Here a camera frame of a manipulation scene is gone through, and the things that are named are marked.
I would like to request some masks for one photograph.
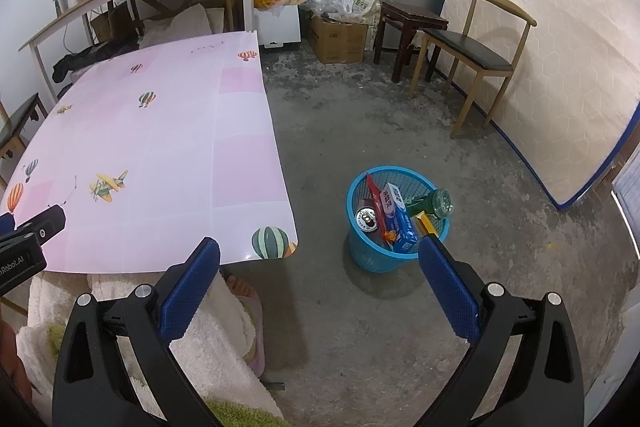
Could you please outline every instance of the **toothpaste box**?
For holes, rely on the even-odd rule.
[[[380,191],[380,199],[382,199],[382,209],[385,213],[386,229],[396,232],[396,241],[392,245],[393,250],[398,253],[408,253],[418,242],[418,236],[409,214],[406,213],[400,190],[395,185],[388,183]]]

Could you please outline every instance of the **wooden chair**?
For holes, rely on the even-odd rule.
[[[26,146],[20,138],[20,133],[27,123],[31,120],[38,120],[36,107],[40,109],[44,118],[47,118],[47,111],[40,101],[38,94],[34,94],[28,98],[15,112],[9,117],[4,105],[0,102],[0,116],[2,117],[2,129],[0,129],[0,156],[6,155],[8,152],[17,152],[22,154]],[[0,186],[6,188],[6,181],[0,176]]]
[[[418,63],[416,64],[414,77],[411,81],[411,88],[409,91],[409,96],[412,97],[415,93],[415,87],[418,84],[418,77],[420,76],[420,70],[422,69],[422,62],[424,60],[424,55],[427,51],[427,45],[429,42],[433,42],[434,50],[433,55],[431,56],[431,62],[429,64],[429,70],[427,71],[427,77],[425,80],[429,82],[431,80],[431,75],[433,74],[433,70],[436,65],[436,61],[438,60],[438,55],[440,54],[440,49],[443,49],[447,53],[454,56],[453,65],[451,66],[451,70],[449,71],[449,76],[447,78],[447,87],[450,86],[453,81],[453,76],[456,74],[456,69],[458,67],[458,62],[462,60],[467,66],[473,69],[476,72],[476,77],[471,84],[471,88],[467,93],[465,105],[462,106],[462,110],[460,110],[460,114],[458,115],[458,119],[456,120],[455,125],[451,131],[450,137],[454,137],[462,124],[465,121],[466,114],[469,112],[469,108],[471,108],[471,104],[474,101],[474,96],[478,91],[479,85],[482,83],[482,79],[486,76],[504,76],[504,80],[502,81],[502,85],[500,86],[500,90],[498,94],[496,94],[494,103],[489,110],[489,113],[486,115],[484,119],[483,127],[486,127],[491,122],[491,118],[495,113],[500,100],[502,99],[507,86],[509,85],[509,81],[513,76],[513,72],[518,65],[518,61],[520,60],[520,56],[522,55],[522,51],[524,49],[524,44],[527,41],[527,36],[529,35],[529,29],[532,26],[536,26],[538,23],[536,20],[526,13],[522,8],[515,5],[513,2],[509,0],[485,0],[490,2],[491,4],[496,5],[498,8],[505,10],[506,12],[515,15],[516,17],[520,17],[525,20],[527,25],[524,28],[522,36],[520,38],[520,42],[518,43],[518,47],[516,48],[516,52],[513,55],[513,60],[508,62],[506,59],[500,57],[497,53],[491,51],[484,44],[472,39],[468,36],[469,28],[471,27],[471,19],[474,16],[474,11],[476,9],[476,2],[478,0],[471,0],[471,6],[469,7],[469,13],[466,16],[465,28],[462,30],[462,33],[449,32],[431,28],[424,29],[424,37],[422,38],[422,46],[420,48],[420,54],[418,55]]]

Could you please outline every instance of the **blue trash can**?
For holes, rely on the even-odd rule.
[[[415,198],[423,196],[431,190],[435,190],[427,178],[420,176],[403,167],[375,167],[358,176],[347,193],[347,216],[349,217],[349,248],[351,257],[362,269],[373,273],[386,273],[397,268],[410,259],[417,259],[418,253],[396,253],[379,247],[356,224],[355,213],[360,200],[370,198],[371,191],[367,187],[366,174],[371,174],[378,188],[383,188],[386,183],[396,185],[400,189],[403,198]],[[444,241],[449,232],[449,219],[435,219],[433,228],[436,229],[440,240]]]

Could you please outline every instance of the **cardboard box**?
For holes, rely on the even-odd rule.
[[[366,24],[345,24],[321,17],[311,19],[309,44],[323,64],[362,62]]]
[[[111,20],[113,21],[114,27],[114,40],[122,39],[136,31],[126,2],[118,4],[113,9]],[[91,28],[94,29],[98,42],[111,41],[111,27],[109,25],[109,17],[106,13],[101,13],[91,19]]]

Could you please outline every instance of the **hot air balloon print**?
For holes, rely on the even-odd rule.
[[[146,92],[145,94],[141,94],[138,101],[140,102],[140,107],[149,107],[149,104],[156,99],[156,94],[153,91]]]
[[[24,186],[21,183],[15,184],[11,189],[11,192],[9,192],[9,197],[6,198],[6,206],[12,214],[14,213],[15,207],[18,205],[23,192]]]
[[[245,62],[249,62],[250,58],[255,58],[257,56],[258,54],[254,51],[242,52],[238,54],[238,57],[242,58],[242,60],[244,60]]]
[[[24,173],[27,175],[27,179],[25,179],[24,181],[25,183],[29,183],[29,180],[31,179],[31,173],[33,172],[33,169],[35,169],[37,165],[38,165],[37,159],[35,159],[29,165],[27,165],[27,168],[24,170]]]
[[[290,243],[287,233],[278,227],[262,227],[254,232],[251,245],[263,259],[278,259],[288,257],[296,249],[295,243]]]

